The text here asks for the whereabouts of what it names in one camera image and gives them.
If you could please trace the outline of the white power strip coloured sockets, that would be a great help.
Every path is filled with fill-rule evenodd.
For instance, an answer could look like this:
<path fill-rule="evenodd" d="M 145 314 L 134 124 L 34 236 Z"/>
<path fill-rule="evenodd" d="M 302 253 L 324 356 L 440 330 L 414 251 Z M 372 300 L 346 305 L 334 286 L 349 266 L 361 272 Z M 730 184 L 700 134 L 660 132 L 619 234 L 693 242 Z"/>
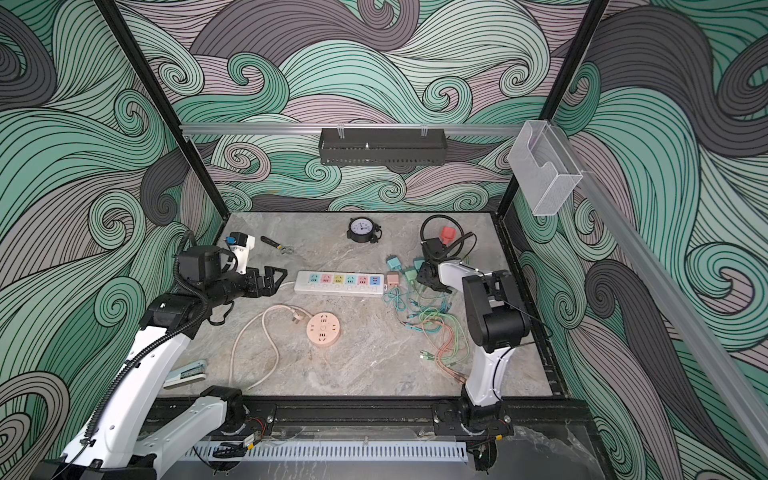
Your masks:
<path fill-rule="evenodd" d="M 299 271 L 294 291 L 309 295 L 381 297 L 385 284 L 382 274 Z"/>

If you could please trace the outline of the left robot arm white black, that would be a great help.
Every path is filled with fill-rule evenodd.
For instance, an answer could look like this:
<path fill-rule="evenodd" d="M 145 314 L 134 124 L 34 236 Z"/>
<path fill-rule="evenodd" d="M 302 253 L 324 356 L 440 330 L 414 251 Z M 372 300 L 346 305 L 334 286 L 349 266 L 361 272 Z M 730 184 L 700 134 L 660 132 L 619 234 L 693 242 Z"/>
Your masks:
<path fill-rule="evenodd" d="M 34 479 L 159 479 L 211 432 L 240 432 L 247 410 L 240 389 L 213 386 L 151 434 L 140 433 L 171 368 L 216 307 L 241 297 L 275 295 L 287 270 L 248 264 L 250 249 L 187 246 L 172 270 L 176 293 L 158 296 L 140 320 L 130 353 L 94 412 L 56 460 L 44 460 Z"/>

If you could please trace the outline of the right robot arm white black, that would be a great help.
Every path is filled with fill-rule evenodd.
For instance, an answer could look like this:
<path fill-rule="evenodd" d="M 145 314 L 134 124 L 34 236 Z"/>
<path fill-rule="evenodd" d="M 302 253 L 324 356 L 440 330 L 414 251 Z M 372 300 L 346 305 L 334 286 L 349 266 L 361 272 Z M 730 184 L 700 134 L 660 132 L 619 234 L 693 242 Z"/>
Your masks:
<path fill-rule="evenodd" d="M 464 261 L 465 243 L 476 239 L 448 215 L 428 216 L 419 229 L 424 263 L 417 273 L 417 281 L 435 292 L 463 295 L 474 350 L 469 377 L 462 382 L 460 416 L 473 432 L 503 418 L 503 379 L 531 329 L 514 275 L 483 271 Z"/>

